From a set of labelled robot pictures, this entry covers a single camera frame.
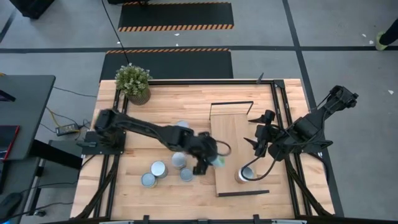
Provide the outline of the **black desk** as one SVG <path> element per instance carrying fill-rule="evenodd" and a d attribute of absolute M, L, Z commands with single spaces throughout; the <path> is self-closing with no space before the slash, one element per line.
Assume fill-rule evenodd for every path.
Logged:
<path fill-rule="evenodd" d="M 0 126 L 20 127 L 8 155 L 9 160 L 21 160 L 29 155 L 54 83 L 53 75 L 0 77 L 0 90 L 16 99 L 0 101 Z"/>

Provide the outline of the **green plant in slatted pot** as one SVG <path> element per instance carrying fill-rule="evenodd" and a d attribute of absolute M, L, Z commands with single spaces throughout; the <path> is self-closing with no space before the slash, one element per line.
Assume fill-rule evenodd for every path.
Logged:
<path fill-rule="evenodd" d="M 120 90 L 134 105 L 144 105 L 151 97 L 149 88 L 150 70 L 129 63 L 116 71 L 116 89 Z"/>

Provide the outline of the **black aluminium table frame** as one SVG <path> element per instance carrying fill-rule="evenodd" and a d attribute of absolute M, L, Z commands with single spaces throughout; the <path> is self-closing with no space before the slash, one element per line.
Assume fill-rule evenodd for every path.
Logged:
<path fill-rule="evenodd" d="M 186 121 L 197 132 L 210 130 L 212 103 L 253 101 L 248 116 L 258 118 L 274 108 L 274 100 L 287 102 L 293 119 L 304 116 L 307 102 L 298 79 L 286 79 L 285 91 L 254 80 L 153 80 L 152 96 L 143 106 L 128 105 L 128 115 L 159 125 Z M 126 136 L 126 149 L 119 160 L 111 217 L 114 220 L 248 220 L 292 218 L 294 210 L 287 172 L 283 162 L 271 157 L 256 162 L 259 182 L 268 194 L 217 197 L 214 170 L 190 182 L 180 172 L 169 168 L 166 178 L 153 188 L 141 184 L 141 176 L 154 161 L 170 163 L 172 153 L 155 139 L 134 133 Z"/>

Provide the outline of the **black power adapter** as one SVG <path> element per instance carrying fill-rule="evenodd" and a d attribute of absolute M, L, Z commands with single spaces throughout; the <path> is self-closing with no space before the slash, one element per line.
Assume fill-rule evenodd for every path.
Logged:
<path fill-rule="evenodd" d="M 63 136 L 67 134 L 74 134 L 80 131 L 79 126 L 77 124 L 68 124 L 64 126 L 59 126 L 55 128 L 55 132 L 57 136 Z"/>

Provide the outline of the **person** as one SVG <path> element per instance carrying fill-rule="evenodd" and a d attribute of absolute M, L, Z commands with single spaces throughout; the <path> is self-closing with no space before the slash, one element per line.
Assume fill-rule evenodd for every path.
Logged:
<path fill-rule="evenodd" d="M 391 43 L 398 39 L 398 28 L 389 28 L 385 32 L 379 32 L 376 36 L 376 50 L 385 50 Z"/>

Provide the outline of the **green label tin can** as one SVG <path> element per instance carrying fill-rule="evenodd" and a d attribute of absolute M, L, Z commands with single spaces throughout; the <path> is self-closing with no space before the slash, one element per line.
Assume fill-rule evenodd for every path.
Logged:
<path fill-rule="evenodd" d="M 157 177 L 154 176 L 152 173 L 147 172 L 142 175 L 141 177 L 141 184 L 145 188 L 153 188 L 157 185 Z"/>

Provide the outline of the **black hazard-striped floor mat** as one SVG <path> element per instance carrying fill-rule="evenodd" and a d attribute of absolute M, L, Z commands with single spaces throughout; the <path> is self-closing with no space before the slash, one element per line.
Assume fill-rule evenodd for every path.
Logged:
<path fill-rule="evenodd" d="M 122 6 L 118 31 L 222 30 L 233 27 L 233 10 L 229 2 L 127 2 Z"/>
<path fill-rule="evenodd" d="M 155 79 L 233 78 L 231 52 L 227 48 L 172 48 L 110 50 L 106 53 L 101 80 L 113 80 L 123 65 L 148 70 Z"/>

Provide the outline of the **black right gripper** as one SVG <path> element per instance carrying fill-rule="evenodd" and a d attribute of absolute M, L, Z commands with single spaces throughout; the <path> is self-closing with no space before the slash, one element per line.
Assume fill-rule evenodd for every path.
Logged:
<path fill-rule="evenodd" d="M 271 110 L 265 110 L 265 113 L 259 118 L 250 119 L 250 123 L 258 123 L 256 128 L 255 137 L 257 141 L 253 141 L 249 138 L 244 138 L 255 150 L 254 155 L 257 157 L 264 157 L 266 154 L 266 148 L 269 141 L 272 140 L 273 126 L 272 122 L 275 118 L 275 113 Z"/>

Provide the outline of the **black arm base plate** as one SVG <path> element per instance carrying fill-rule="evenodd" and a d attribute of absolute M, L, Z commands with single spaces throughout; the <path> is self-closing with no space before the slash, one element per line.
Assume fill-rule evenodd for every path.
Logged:
<path fill-rule="evenodd" d="M 89 131 L 86 133 L 85 140 L 77 145 L 82 148 L 82 154 L 86 155 L 118 155 L 124 152 L 125 142 L 125 131 L 119 130 L 108 137 Z"/>

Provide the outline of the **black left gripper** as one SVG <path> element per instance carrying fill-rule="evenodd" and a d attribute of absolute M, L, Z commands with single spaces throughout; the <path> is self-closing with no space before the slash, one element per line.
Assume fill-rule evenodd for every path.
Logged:
<path fill-rule="evenodd" d="M 205 175 L 208 162 L 213 162 L 218 157 L 216 140 L 211 137 L 209 132 L 201 132 L 197 136 L 189 136 L 186 152 L 198 160 L 193 168 L 193 175 Z"/>

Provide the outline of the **peas label tin can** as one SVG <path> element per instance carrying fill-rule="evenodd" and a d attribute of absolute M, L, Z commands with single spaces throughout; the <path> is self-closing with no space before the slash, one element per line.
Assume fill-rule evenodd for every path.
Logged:
<path fill-rule="evenodd" d="M 159 179 L 164 179 L 168 175 L 168 168 L 162 161 L 155 161 L 150 167 L 151 173 Z"/>

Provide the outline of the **red label tin can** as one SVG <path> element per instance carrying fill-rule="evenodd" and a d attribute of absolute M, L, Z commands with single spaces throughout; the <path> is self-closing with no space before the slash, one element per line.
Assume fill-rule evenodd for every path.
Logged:
<path fill-rule="evenodd" d="M 234 178 L 237 183 L 245 184 L 246 182 L 249 182 L 250 179 L 254 178 L 254 172 L 250 167 L 246 167 L 244 169 L 240 168 L 236 171 Z"/>

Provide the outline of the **short teal tin can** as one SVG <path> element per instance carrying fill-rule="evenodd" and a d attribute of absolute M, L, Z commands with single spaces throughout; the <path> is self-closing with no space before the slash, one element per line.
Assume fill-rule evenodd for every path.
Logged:
<path fill-rule="evenodd" d="M 193 179 L 193 172 L 189 168 L 183 168 L 180 170 L 180 178 L 184 182 L 190 182 Z"/>

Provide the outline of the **peaches label tin can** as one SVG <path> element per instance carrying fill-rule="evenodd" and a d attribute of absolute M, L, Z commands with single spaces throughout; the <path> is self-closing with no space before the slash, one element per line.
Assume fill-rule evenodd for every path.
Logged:
<path fill-rule="evenodd" d="M 178 170 L 186 168 L 187 165 L 185 154 L 182 152 L 175 152 L 171 157 L 171 162 L 172 165 Z"/>

